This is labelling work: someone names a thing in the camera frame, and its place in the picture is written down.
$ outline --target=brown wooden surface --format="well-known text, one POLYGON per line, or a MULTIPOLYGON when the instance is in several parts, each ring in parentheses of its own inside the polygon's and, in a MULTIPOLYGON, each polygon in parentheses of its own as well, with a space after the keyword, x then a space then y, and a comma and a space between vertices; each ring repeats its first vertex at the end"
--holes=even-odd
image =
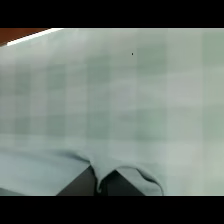
POLYGON ((0 45, 49 28, 0 28, 0 45))

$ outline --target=green checkered cloth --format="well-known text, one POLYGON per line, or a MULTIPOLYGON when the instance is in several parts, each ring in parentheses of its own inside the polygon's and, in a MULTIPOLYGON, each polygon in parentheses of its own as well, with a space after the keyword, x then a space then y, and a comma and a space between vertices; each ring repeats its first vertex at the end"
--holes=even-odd
POLYGON ((1 148, 89 150, 166 195, 224 195, 224 30, 64 29, 2 47, 1 148))

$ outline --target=white stripe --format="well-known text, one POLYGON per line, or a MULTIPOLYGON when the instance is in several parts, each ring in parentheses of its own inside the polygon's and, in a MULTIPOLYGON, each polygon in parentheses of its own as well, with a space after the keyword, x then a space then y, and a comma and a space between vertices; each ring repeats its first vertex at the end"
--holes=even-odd
POLYGON ((30 39, 33 39, 33 38, 36 38, 36 37, 40 37, 40 36, 43 36, 43 35, 46 35, 46 34, 49 34, 49 33, 55 32, 55 31, 58 31, 58 30, 62 30, 62 29, 64 29, 64 28, 52 28, 52 29, 44 30, 42 32, 35 33, 35 34, 30 35, 30 36, 23 37, 23 38, 20 38, 18 40, 14 40, 14 41, 8 42, 7 46, 18 44, 20 42, 23 42, 23 41, 26 41, 26 40, 30 40, 30 39))

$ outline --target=white strip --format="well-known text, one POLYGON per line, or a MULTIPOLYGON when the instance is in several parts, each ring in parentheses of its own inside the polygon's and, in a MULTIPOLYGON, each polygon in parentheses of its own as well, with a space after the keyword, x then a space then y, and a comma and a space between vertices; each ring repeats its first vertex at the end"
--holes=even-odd
POLYGON ((20 42, 23 42, 23 41, 26 41, 26 40, 30 40, 30 39, 33 39, 33 38, 36 38, 36 37, 40 37, 40 36, 43 36, 43 35, 46 35, 46 34, 49 34, 49 33, 55 32, 55 31, 58 31, 58 30, 62 30, 62 29, 64 29, 64 28, 52 28, 52 29, 44 30, 42 32, 35 33, 35 34, 30 35, 30 36, 23 37, 23 38, 20 38, 18 40, 13 40, 11 42, 8 42, 7 46, 18 44, 20 42))

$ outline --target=plaid pattern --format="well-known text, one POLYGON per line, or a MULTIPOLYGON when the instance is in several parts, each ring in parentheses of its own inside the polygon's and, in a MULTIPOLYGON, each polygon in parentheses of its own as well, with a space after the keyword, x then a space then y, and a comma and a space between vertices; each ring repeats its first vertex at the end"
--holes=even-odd
POLYGON ((224 30, 64 29, 0 49, 0 147, 88 148, 168 195, 224 194, 224 30))

